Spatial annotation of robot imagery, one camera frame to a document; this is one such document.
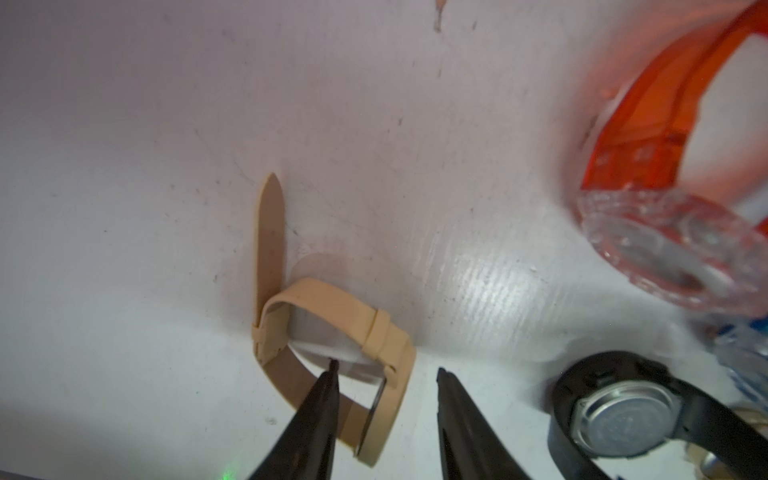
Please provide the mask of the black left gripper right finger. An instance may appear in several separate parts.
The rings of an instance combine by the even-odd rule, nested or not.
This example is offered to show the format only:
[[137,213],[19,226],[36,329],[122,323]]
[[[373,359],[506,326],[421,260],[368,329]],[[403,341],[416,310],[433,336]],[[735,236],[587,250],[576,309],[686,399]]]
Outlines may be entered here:
[[439,368],[438,436],[444,479],[524,479],[528,474],[504,447],[458,377]]

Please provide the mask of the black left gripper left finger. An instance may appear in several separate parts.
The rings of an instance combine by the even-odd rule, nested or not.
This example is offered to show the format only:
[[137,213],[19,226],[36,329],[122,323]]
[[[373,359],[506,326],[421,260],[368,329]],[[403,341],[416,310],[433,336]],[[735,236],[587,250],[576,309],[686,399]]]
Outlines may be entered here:
[[332,475],[340,392],[339,362],[331,360],[250,480],[326,480]]

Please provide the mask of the beige strap watch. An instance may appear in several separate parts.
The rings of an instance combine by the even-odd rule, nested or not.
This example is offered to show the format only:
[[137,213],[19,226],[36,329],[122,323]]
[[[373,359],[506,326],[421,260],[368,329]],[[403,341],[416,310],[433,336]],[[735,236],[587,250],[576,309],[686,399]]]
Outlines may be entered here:
[[275,389],[294,408],[316,377],[308,368],[336,358],[342,374],[378,389],[370,404],[342,395],[336,437],[375,466],[395,425],[417,352],[410,335],[384,309],[325,281],[285,281],[285,198],[276,174],[264,179],[254,228],[253,351]]

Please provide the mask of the black digital watch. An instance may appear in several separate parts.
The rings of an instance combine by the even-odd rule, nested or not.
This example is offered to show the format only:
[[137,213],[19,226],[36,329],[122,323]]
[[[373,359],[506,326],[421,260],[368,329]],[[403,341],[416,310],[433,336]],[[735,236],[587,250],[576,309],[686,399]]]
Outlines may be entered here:
[[566,479],[603,479],[597,458],[632,459],[669,440],[697,445],[738,479],[767,476],[767,440],[662,363],[628,351],[588,356],[550,395],[548,449]]

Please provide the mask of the blue translucent watch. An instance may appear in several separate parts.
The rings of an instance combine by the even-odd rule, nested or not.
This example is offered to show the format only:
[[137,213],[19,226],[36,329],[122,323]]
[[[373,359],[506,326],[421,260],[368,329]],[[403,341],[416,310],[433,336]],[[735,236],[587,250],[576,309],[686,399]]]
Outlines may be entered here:
[[713,351],[736,388],[767,412],[767,318],[723,326]]

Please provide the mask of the red translucent watch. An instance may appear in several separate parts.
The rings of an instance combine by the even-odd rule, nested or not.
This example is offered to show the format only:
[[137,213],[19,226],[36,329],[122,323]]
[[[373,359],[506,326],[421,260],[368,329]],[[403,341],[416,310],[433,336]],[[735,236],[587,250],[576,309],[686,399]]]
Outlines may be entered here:
[[580,186],[591,244],[638,233],[706,247],[766,247],[766,225],[754,227],[677,186],[704,94],[748,37],[766,33],[767,4],[756,1],[683,35],[641,71],[602,127]]

